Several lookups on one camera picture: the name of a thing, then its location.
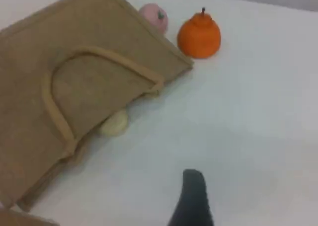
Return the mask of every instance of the plastic fruit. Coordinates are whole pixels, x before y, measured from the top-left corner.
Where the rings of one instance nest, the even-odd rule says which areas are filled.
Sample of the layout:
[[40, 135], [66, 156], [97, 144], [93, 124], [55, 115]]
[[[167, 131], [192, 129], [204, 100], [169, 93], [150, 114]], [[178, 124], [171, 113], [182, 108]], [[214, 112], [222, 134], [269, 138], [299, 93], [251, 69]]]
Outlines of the plastic fruit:
[[159, 7], [155, 3], [149, 3], [144, 5], [139, 13], [148, 21], [150, 24], [155, 26], [160, 33], [165, 34], [168, 28], [168, 16], [165, 10]]
[[221, 45], [221, 33], [209, 14], [194, 14], [179, 30], [178, 47], [187, 56], [202, 59], [215, 54]]

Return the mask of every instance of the jute bag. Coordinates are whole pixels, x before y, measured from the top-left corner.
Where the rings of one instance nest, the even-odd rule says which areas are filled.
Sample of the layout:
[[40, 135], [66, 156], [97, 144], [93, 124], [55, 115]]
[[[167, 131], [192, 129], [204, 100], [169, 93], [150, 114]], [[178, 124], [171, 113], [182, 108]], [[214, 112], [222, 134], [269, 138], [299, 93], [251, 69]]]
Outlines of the jute bag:
[[1, 226], [58, 226], [56, 223], [39, 217], [0, 209]]
[[125, 0], [61, 0], [0, 33], [0, 201], [29, 210], [108, 116], [192, 68]]

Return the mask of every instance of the fruit stem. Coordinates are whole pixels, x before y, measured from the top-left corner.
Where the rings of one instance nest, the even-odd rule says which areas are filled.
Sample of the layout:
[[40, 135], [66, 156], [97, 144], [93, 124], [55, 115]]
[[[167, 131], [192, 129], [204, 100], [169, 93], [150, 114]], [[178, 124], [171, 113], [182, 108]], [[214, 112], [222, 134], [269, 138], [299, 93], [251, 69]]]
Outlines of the fruit stem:
[[162, 20], [164, 18], [164, 15], [161, 13], [161, 11], [158, 11], [158, 19]]

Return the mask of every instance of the white table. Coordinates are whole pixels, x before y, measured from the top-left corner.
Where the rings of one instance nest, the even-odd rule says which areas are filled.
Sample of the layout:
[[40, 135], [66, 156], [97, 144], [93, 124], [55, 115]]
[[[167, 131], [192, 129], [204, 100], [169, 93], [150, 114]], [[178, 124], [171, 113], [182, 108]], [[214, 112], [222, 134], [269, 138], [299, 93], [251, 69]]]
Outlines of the white table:
[[[11, 1], [0, 0], [2, 27], [55, 0]], [[134, 103], [128, 131], [95, 139], [32, 213], [62, 226], [164, 226], [183, 169], [196, 168], [216, 226], [316, 226], [318, 14], [240, 0], [129, 1], [166, 9], [173, 43], [205, 6], [221, 49], [160, 98]]]

